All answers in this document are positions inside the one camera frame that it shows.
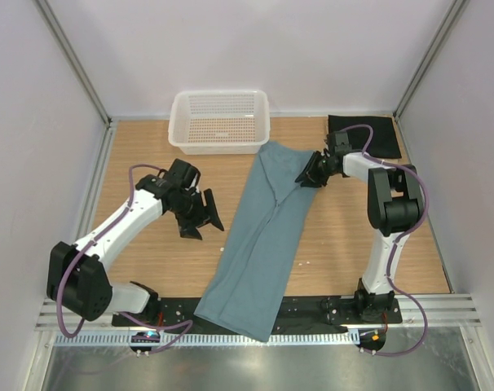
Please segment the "teal blue t-shirt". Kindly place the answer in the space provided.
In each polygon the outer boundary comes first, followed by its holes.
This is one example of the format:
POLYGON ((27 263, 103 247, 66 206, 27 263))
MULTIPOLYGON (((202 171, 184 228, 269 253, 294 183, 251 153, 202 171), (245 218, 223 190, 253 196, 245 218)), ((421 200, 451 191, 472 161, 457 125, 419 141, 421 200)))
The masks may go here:
POLYGON ((278 142, 260 148, 195 316, 268 341, 317 193, 295 181, 312 155, 278 142))

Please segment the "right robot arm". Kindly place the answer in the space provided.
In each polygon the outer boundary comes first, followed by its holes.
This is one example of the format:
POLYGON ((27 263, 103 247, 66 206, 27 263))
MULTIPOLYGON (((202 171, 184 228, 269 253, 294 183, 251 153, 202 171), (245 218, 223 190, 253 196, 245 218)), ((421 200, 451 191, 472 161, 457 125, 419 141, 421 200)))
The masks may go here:
POLYGON ((333 132, 326 148, 314 152, 295 182, 320 188, 341 174, 367 185, 367 216, 374 229, 368 266, 354 297, 343 309, 361 323, 377 323, 395 309, 395 272, 409 236, 426 219, 426 193, 414 165, 380 160, 349 143, 346 130, 333 132))

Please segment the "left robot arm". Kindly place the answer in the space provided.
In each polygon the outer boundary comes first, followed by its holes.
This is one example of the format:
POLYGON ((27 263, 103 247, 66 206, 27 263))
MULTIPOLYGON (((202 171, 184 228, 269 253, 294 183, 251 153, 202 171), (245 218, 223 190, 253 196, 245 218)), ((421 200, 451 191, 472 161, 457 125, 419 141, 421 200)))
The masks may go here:
POLYGON ((198 188, 200 177, 195 166, 176 159, 168 169, 153 167, 140 180, 131 179, 128 198, 110 217, 75 243, 52 248, 47 297, 85 321, 108 311, 153 324, 159 315, 157 293, 136 282, 111 283, 108 272, 130 241, 166 213, 174 215, 184 239, 200 239, 200 228, 208 224, 223 229, 213 192, 198 188))

